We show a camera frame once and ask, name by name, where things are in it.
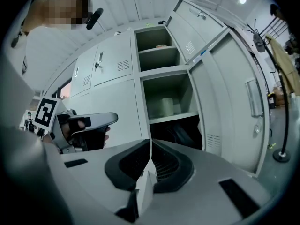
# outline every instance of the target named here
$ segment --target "neck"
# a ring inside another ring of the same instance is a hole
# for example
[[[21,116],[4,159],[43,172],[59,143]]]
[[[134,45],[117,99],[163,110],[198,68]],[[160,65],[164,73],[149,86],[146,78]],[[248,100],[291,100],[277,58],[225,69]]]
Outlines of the neck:
[[[23,25],[23,31],[25,34],[28,34],[36,27],[43,24],[42,5],[42,0],[34,0],[31,4]]]

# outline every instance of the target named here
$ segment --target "hanging clothes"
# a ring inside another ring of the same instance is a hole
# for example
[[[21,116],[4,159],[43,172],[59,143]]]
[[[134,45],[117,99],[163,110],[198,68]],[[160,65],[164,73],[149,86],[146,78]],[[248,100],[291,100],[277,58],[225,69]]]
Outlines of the hanging clothes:
[[[300,96],[300,77],[292,61],[283,47],[271,35],[266,34],[266,37],[270,41],[269,44],[272,48],[274,59],[282,69],[281,73],[286,93],[290,94],[294,92],[296,96]]]

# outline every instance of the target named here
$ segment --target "black and white square marker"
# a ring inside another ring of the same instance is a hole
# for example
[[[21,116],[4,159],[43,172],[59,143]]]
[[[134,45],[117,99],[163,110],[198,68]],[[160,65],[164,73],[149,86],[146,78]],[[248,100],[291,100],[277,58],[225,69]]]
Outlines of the black and white square marker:
[[[43,98],[39,104],[34,121],[39,125],[43,125],[48,128],[51,127],[50,122],[52,120],[52,116],[55,116],[53,112],[57,103],[58,101]]]

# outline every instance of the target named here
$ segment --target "floor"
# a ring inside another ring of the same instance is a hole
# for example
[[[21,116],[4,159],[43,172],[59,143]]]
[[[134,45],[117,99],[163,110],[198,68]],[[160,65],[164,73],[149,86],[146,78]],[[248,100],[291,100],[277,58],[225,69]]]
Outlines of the floor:
[[[285,187],[289,176],[295,167],[295,162],[300,158],[300,109],[299,106],[291,106],[289,132],[286,149],[291,154],[287,163],[279,163],[273,158],[273,152],[282,148],[285,131],[285,109],[276,108],[271,110],[270,128],[273,136],[270,137],[270,144],[276,143],[273,149],[267,149],[266,157],[262,165],[258,181],[274,196]]]

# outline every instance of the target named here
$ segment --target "white cylindrical container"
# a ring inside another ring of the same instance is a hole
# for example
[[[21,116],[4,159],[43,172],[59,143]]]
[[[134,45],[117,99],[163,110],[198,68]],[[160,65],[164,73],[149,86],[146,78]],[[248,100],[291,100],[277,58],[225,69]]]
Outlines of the white cylindrical container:
[[[162,114],[163,116],[172,116],[174,115],[174,105],[172,97],[165,97],[162,100]]]

